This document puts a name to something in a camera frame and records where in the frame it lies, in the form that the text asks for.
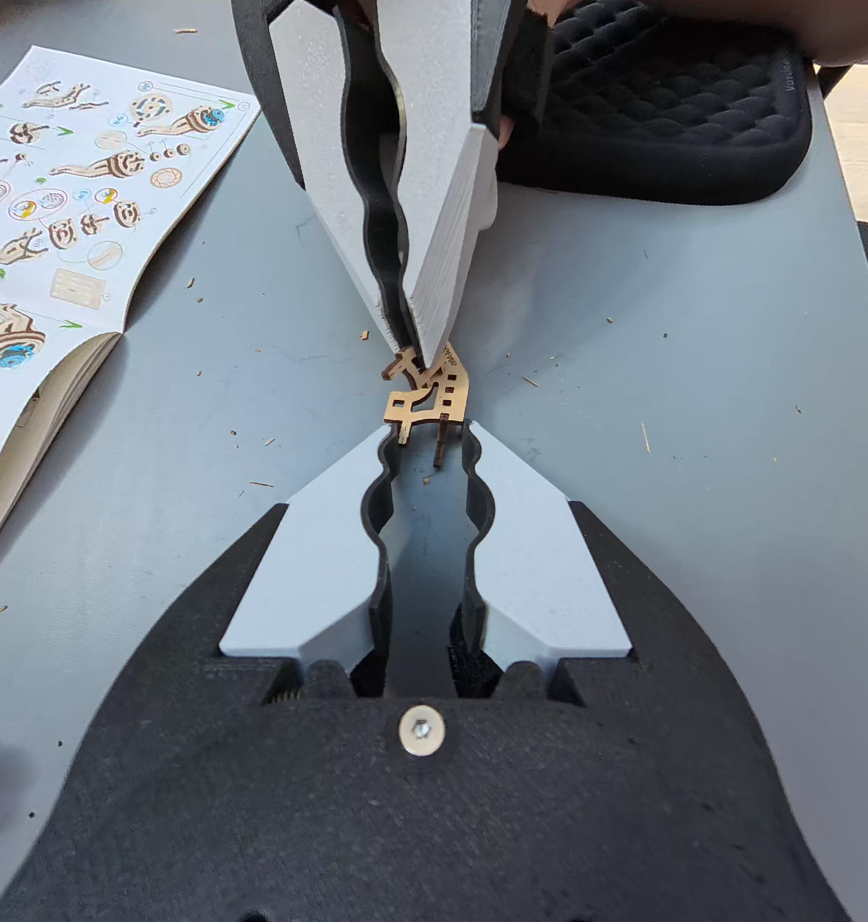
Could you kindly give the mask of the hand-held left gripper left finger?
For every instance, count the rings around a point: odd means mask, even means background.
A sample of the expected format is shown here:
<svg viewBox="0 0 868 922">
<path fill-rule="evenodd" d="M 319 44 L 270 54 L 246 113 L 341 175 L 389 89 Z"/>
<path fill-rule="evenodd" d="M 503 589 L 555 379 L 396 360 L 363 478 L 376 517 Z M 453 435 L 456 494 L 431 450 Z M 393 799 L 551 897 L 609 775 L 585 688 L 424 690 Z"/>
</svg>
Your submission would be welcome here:
<svg viewBox="0 0 868 922">
<path fill-rule="evenodd" d="M 333 661 L 380 697 L 393 626 L 382 529 L 394 513 L 396 428 L 383 425 L 292 496 L 220 641 L 223 655 Z"/>
</svg>

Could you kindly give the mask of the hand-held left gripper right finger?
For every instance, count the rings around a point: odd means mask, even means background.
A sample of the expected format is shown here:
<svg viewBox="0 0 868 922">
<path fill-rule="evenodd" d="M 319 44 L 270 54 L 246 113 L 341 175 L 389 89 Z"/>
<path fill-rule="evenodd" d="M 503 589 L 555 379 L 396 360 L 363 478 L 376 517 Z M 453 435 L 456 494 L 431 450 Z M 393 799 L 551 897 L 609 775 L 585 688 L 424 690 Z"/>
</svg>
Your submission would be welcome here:
<svg viewBox="0 0 868 922">
<path fill-rule="evenodd" d="M 465 421 L 463 598 L 450 628 L 461 698 L 486 698 L 514 664 L 550 683 L 560 660 L 619 659 L 632 643 L 567 497 L 479 423 Z"/>
</svg>

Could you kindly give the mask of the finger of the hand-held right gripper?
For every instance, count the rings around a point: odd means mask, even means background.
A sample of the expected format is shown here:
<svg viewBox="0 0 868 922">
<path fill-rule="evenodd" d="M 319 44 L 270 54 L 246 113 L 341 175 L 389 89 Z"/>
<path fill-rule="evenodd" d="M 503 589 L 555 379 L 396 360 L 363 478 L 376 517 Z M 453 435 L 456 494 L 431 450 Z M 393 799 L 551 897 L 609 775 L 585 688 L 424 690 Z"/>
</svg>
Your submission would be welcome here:
<svg viewBox="0 0 868 922">
<path fill-rule="evenodd" d="M 269 30 L 305 191 L 382 337 L 399 352 L 367 252 L 367 207 L 346 160 L 347 68 L 337 21 L 310 2 L 294 1 Z"/>
<path fill-rule="evenodd" d="M 471 113 L 472 6 L 376 4 L 401 121 L 395 192 L 407 232 L 402 285 L 427 363 L 450 336 L 476 240 L 496 217 L 496 138 Z"/>
</svg>

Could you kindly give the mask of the curved wooden model part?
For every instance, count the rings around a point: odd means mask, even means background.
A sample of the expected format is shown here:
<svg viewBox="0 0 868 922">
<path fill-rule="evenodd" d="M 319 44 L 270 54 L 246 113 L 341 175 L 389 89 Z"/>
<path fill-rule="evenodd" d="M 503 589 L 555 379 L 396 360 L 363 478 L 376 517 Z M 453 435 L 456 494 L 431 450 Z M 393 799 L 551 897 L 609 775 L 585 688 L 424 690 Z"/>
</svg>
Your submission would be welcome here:
<svg viewBox="0 0 868 922">
<path fill-rule="evenodd" d="M 426 369 L 427 387 L 390 393 L 383 421 L 399 427 L 398 442 L 408 443 L 413 427 L 435 423 L 438 438 L 433 467 L 442 467 L 448 429 L 462 426 L 469 397 L 470 379 L 450 342 L 445 343 L 440 359 Z"/>
</svg>

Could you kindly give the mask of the small wooden model part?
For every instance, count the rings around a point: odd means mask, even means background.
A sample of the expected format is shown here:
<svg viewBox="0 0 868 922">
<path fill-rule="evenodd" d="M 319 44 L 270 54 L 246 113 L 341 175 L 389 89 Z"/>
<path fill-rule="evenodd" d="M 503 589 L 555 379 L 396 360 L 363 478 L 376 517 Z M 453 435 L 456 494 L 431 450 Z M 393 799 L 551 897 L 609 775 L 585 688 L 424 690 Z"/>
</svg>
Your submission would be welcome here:
<svg viewBox="0 0 868 922">
<path fill-rule="evenodd" d="M 393 382 L 399 375 L 405 375 L 410 390 L 427 387 L 428 373 L 422 360 L 418 358 L 415 347 L 409 346 L 397 352 L 394 360 L 382 371 L 382 379 L 386 382 Z"/>
</svg>

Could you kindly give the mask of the person's right forearm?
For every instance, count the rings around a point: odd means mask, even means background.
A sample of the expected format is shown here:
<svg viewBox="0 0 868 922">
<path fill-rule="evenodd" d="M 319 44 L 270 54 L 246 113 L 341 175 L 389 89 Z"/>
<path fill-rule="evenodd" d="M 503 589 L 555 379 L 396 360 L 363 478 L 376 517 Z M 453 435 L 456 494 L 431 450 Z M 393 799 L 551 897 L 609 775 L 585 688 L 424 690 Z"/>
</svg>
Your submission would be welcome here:
<svg viewBox="0 0 868 922">
<path fill-rule="evenodd" d="M 868 1 L 651 1 L 671 16 L 787 32 L 821 65 L 868 61 Z"/>
</svg>

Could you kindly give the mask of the black quilted wrist rest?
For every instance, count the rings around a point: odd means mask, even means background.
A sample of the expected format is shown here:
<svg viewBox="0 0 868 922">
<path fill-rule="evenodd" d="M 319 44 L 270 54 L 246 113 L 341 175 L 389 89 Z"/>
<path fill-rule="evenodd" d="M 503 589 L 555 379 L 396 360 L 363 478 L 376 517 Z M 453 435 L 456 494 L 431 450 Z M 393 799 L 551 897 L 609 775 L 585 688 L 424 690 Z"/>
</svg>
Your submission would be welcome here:
<svg viewBox="0 0 868 922">
<path fill-rule="evenodd" d="M 514 129 L 501 182 L 738 205 L 778 191 L 808 153 L 808 68 L 779 30 L 580 2 L 554 40 L 541 126 Z"/>
</svg>

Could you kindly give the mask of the open instruction booklet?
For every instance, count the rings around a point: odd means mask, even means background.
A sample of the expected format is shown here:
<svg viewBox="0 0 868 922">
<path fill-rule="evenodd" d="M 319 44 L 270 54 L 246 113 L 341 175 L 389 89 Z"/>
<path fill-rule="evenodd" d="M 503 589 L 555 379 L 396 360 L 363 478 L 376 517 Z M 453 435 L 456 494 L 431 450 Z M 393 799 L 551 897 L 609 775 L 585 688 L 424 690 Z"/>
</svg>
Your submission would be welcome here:
<svg viewBox="0 0 868 922">
<path fill-rule="evenodd" d="M 0 530 L 254 96 L 31 47 L 0 86 Z"/>
</svg>

